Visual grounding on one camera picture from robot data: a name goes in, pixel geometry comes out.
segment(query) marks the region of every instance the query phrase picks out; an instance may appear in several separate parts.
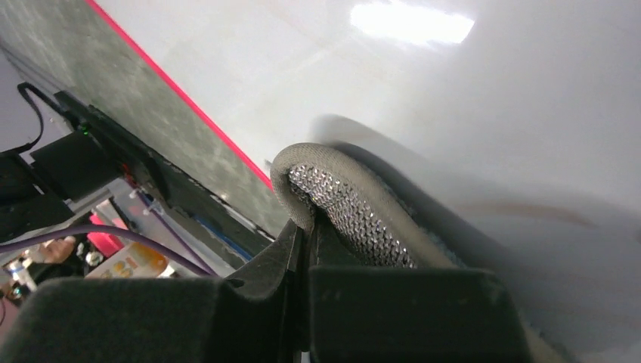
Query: red stripe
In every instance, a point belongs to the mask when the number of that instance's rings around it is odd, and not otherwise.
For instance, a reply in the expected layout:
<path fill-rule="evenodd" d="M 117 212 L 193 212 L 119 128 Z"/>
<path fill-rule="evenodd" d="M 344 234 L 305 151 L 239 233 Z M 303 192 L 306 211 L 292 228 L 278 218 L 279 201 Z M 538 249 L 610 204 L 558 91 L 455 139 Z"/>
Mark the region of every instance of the red stripe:
<path fill-rule="evenodd" d="M 145 51 L 134 42 L 134 39 L 129 36 L 125 30 L 123 30 L 117 23 L 114 21 L 109 14 L 100 5 L 96 3 L 95 0 L 86 0 L 87 4 L 91 6 L 92 9 L 98 13 L 102 19 L 111 26 L 111 28 L 125 41 L 132 49 L 140 56 L 151 69 L 156 72 L 156 74 L 163 80 L 165 83 L 176 92 L 176 94 L 182 98 L 182 100 L 200 117 L 200 119 L 209 126 L 209 128 L 224 142 L 248 167 L 252 170 L 256 176 L 258 176 L 270 189 L 271 181 L 266 176 L 266 174 L 260 170 L 260 168 L 253 162 L 251 159 L 227 136 L 221 129 L 218 127 L 212 119 L 207 116 L 205 111 L 203 111 L 194 100 L 187 96 L 182 88 L 180 88 L 176 82 L 174 82 L 165 71 L 156 62 L 151 59 L 151 57 L 145 53 Z"/>

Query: brown stain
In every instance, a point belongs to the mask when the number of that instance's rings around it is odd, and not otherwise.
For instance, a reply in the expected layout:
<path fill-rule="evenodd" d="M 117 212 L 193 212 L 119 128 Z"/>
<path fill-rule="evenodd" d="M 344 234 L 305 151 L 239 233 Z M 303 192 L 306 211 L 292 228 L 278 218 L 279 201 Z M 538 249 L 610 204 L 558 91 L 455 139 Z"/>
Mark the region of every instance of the brown stain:
<path fill-rule="evenodd" d="M 535 219 L 549 219 L 570 223 L 585 228 L 596 228 L 596 224 L 574 210 L 557 206 L 542 206 L 530 203 L 477 202 L 459 204 L 454 209 L 465 216 L 515 216 Z"/>

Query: glossy white surface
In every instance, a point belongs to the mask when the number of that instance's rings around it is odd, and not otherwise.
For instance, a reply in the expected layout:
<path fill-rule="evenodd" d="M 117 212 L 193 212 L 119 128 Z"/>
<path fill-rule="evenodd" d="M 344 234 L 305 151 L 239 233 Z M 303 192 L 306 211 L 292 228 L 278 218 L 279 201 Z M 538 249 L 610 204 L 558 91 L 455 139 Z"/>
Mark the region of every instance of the glossy white surface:
<path fill-rule="evenodd" d="M 641 361 L 641 2 L 98 3 L 259 166 L 366 148 L 498 241 L 468 248 L 553 340 Z"/>

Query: purple cable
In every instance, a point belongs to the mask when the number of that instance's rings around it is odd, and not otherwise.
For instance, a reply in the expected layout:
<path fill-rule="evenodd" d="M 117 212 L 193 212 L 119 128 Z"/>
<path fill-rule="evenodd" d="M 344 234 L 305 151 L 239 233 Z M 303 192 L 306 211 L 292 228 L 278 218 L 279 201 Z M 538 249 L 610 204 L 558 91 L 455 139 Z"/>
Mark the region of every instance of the purple cable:
<path fill-rule="evenodd" d="M 218 274 L 216 274 L 214 272 L 213 268 L 211 268 L 209 265 L 207 265 L 207 262 L 205 262 L 203 260 L 203 258 L 200 257 L 200 255 L 198 253 L 196 253 L 196 251 L 194 251 L 189 246 L 189 244 L 185 240 L 183 240 L 178 235 L 178 233 L 176 233 L 176 231 L 174 231 L 174 229 L 171 226 L 169 226 L 169 224 L 162 218 L 162 216 L 160 216 L 160 214 L 154 208 L 151 208 L 151 203 L 149 203 L 149 201 L 147 201 L 147 198 L 143 197 L 141 195 L 140 191 L 138 191 L 136 189 L 134 189 L 134 192 L 136 193 L 136 196 L 138 197 L 138 199 L 151 212 L 151 214 L 153 214 L 160 221 L 160 224 L 163 225 L 163 227 L 165 227 L 165 229 L 167 231 L 169 231 L 169 233 L 181 244 L 181 246 L 183 246 L 183 248 L 186 249 L 186 251 L 200 264 L 200 266 L 203 267 L 210 275 L 218 276 Z"/>
<path fill-rule="evenodd" d="M 195 263 L 191 262 L 188 259 L 185 259 L 180 254 L 176 253 L 175 251 L 163 246 L 162 244 L 159 244 L 158 242 L 150 238 L 143 236 L 142 234 L 132 232 L 128 229 L 111 227 L 109 225 L 77 225 L 77 226 L 61 229 L 59 231 L 53 231 L 53 232 L 41 234 L 39 236 L 27 238 L 26 240 L 20 240 L 12 244 L 2 244 L 0 245 L 0 253 L 11 252 L 15 250 L 22 250 L 24 248 L 31 247 L 34 244 L 41 244 L 42 242 L 46 242 L 48 240 L 55 240 L 57 238 L 72 236 L 74 234 L 84 234 L 84 233 L 90 233 L 90 232 L 108 233 L 118 237 L 127 238 L 129 240 L 135 240 L 136 242 L 144 246 L 147 246 L 149 248 L 152 248 L 158 253 L 161 253 L 169 257 L 170 259 L 180 263 L 181 265 L 183 265 L 185 268 L 187 268 L 189 271 L 192 271 L 196 275 L 199 275 L 199 276 L 211 275 L 210 273 L 203 270 L 201 267 L 199 267 Z"/>

